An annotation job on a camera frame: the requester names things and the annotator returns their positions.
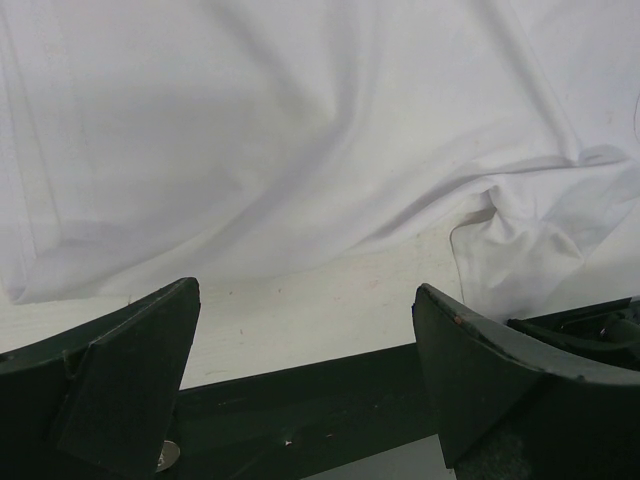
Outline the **white t shirt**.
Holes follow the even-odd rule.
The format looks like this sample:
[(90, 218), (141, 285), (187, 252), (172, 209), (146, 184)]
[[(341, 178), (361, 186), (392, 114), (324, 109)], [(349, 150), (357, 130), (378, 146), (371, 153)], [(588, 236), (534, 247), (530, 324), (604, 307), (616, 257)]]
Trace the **white t shirt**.
[(16, 303), (391, 247), (461, 204), (465, 302), (543, 302), (639, 197), (635, 1), (5, 1)]

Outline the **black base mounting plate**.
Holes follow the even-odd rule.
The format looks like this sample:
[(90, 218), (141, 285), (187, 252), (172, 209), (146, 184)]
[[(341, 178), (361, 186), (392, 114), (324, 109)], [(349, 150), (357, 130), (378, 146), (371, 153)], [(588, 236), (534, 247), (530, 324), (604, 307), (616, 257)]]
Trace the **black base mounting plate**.
[(164, 479), (301, 479), (427, 437), (414, 342), (182, 391)]

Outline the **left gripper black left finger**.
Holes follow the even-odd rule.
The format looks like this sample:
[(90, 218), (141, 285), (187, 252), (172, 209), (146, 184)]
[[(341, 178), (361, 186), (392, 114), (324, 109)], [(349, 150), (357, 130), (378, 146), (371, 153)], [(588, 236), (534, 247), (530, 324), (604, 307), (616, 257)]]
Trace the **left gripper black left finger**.
[(199, 312), (184, 278), (3, 353), (2, 478), (152, 478)]

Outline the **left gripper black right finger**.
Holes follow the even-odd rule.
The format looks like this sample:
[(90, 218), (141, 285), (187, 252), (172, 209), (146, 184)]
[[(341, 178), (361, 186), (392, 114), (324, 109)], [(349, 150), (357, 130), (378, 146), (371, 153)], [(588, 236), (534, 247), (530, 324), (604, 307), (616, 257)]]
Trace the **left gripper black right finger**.
[(422, 285), (412, 314), (458, 478), (638, 477), (637, 298), (501, 323)]

